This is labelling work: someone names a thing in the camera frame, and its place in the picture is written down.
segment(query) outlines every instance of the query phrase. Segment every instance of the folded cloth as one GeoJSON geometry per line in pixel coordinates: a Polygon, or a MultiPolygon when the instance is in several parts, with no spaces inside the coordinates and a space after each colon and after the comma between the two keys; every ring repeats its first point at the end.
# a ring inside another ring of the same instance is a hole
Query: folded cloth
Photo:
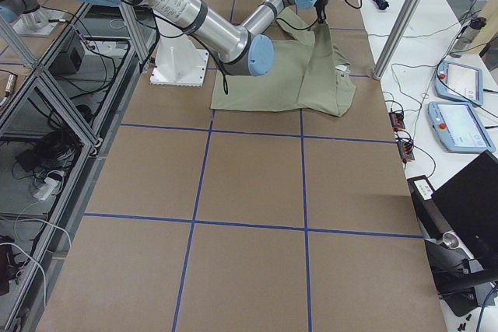
{"type": "Polygon", "coordinates": [[[327,23],[313,31],[295,30],[307,24],[294,12],[284,10],[279,26],[294,40],[274,40],[275,62],[262,77],[228,76],[228,95],[223,77],[216,75],[211,108],[217,110],[279,112],[311,108],[342,116],[351,106],[356,87],[349,78],[349,63],[332,43],[327,23]]]}

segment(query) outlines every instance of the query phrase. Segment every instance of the white table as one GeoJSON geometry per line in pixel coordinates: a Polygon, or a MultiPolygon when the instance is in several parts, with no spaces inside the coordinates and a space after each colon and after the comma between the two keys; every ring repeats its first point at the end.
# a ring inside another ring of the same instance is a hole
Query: white table
{"type": "MultiPolygon", "coordinates": [[[[373,59],[377,61],[381,54],[382,48],[387,41],[387,35],[390,33],[395,23],[396,17],[405,0],[387,0],[389,8],[385,11],[377,9],[371,0],[363,0],[361,10],[366,31],[369,34],[370,49],[372,50],[373,59]]],[[[414,100],[400,93],[398,83],[392,74],[392,64],[404,64],[410,66],[416,65],[436,65],[446,54],[451,41],[455,38],[460,30],[460,24],[457,17],[451,11],[446,0],[422,0],[412,17],[409,27],[405,31],[405,36],[398,46],[395,55],[391,59],[389,68],[381,79],[382,89],[385,92],[386,100],[399,102],[405,110],[418,110],[419,104],[414,100]],[[435,31],[449,27],[447,30],[431,35],[430,37],[407,38],[407,36],[419,36],[432,34],[435,31]]],[[[462,58],[455,60],[459,63],[475,66],[482,69],[484,87],[487,89],[498,90],[493,77],[488,72],[478,54],[467,54],[462,58]]],[[[413,96],[418,101],[423,101],[423,107],[417,120],[417,113],[405,112],[406,131],[415,137],[415,145],[428,152],[436,161],[437,167],[435,173],[431,176],[430,182],[437,189],[454,174],[460,171],[464,166],[469,164],[477,155],[476,154],[457,154],[449,153],[440,144],[427,114],[427,104],[431,101],[446,101],[436,95],[436,90],[432,81],[434,68],[405,68],[394,65],[393,69],[401,84],[402,91],[413,96]]],[[[498,95],[485,94],[484,105],[487,110],[498,114],[498,95]]],[[[394,104],[393,110],[399,107],[394,104]]],[[[481,110],[477,110],[484,125],[498,124],[481,110]]],[[[498,129],[489,130],[491,139],[498,145],[498,129]]],[[[405,175],[407,178],[418,175],[429,175],[433,169],[433,163],[430,158],[415,149],[415,161],[407,164],[405,175]]],[[[475,331],[480,309],[472,313],[470,321],[465,318],[456,317],[445,302],[441,302],[444,311],[444,318],[447,322],[448,331],[454,332],[460,323],[466,322],[466,331],[475,331]]],[[[489,306],[486,308],[485,316],[481,326],[481,332],[496,332],[498,330],[498,307],[489,306]]]]}

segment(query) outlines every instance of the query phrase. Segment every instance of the white label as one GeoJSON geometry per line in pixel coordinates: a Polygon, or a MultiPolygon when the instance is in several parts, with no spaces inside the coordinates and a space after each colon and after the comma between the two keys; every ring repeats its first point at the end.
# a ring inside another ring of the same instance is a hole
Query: white label
{"type": "Polygon", "coordinates": [[[155,8],[167,19],[179,19],[187,6],[187,0],[159,0],[155,8]]]}
{"type": "Polygon", "coordinates": [[[433,190],[425,179],[416,180],[414,183],[424,200],[430,200],[433,197],[433,190]]]}

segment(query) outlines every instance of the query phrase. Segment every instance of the black screen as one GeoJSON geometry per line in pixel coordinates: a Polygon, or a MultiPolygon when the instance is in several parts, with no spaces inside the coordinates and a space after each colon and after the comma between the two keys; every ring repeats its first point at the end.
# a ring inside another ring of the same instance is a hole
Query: black screen
{"type": "Polygon", "coordinates": [[[453,230],[483,267],[498,267],[498,159],[485,151],[433,193],[453,230]]]}

